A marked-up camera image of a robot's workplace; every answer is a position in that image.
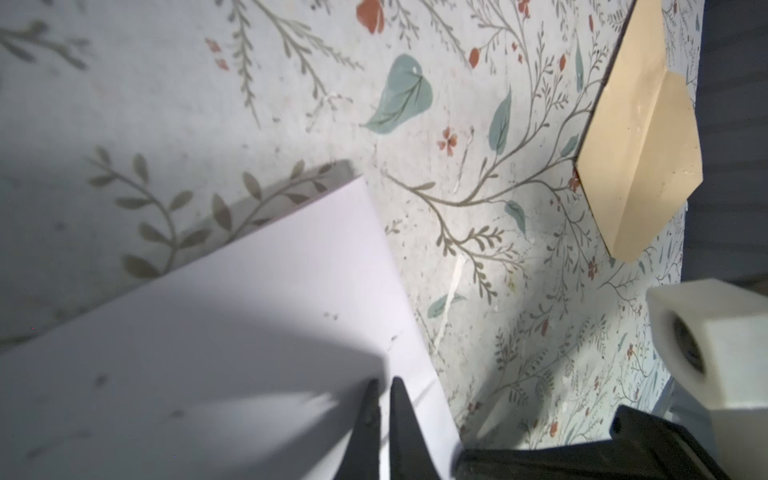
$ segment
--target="folded yellow paper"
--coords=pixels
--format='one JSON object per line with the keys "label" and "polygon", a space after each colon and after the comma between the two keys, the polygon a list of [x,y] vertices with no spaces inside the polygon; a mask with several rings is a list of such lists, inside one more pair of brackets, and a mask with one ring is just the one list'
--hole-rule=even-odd
{"label": "folded yellow paper", "polygon": [[576,168],[608,252],[625,262],[701,183],[694,106],[667,70],[660,0],[635,2]]}

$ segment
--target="gray corrugated wall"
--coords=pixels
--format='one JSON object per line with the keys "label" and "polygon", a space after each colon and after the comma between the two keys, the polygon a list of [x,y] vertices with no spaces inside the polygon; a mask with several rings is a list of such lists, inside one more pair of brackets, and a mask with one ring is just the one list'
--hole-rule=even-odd
{"label": "gray corrugated wall", "polygon": [[704,182],[686,216],[683,280],[768,272],[768,2],[707,0],[696,116]]}

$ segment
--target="round hole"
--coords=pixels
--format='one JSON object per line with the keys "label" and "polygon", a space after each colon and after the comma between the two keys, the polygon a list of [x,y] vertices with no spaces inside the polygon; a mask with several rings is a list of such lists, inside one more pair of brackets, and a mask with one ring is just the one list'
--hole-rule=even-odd
{"label": "round hole", "polygon": [[699,346],[696,344],[694,336],[690,334],[690,330],[679,316],[675,316],[673,328],[677,346],[680,347],[680,351],[683,353],[685,360],[687,360],[690,366],[697,372],[704,373],[704,361],[701,358]]}

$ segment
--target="floral tablecloth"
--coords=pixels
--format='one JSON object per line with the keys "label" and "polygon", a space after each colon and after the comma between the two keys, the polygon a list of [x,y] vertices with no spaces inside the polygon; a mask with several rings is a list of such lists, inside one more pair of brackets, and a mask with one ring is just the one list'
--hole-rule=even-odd
{"label": "floral tablecloth", "polygon": [[[669,376],[684,228],[615,261],[573,168],[629,7],[3,2],[3,346],[364,174],[462,439],[606,437]],[[693,97],[703,2],[663,9]]]}

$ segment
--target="floral pattern surface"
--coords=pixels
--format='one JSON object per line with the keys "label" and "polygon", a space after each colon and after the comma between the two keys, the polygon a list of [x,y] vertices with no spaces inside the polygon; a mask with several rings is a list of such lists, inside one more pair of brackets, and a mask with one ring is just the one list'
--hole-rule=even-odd
{"label": "floral pattern surface", "polygon": [[[0,348],[364,174],[465,444],[607,437],[669,378],[644,294],[684,231],[611,258],[574,169],[630,10],[6,2]],[[703,2],[663,10],[693,99]]]}

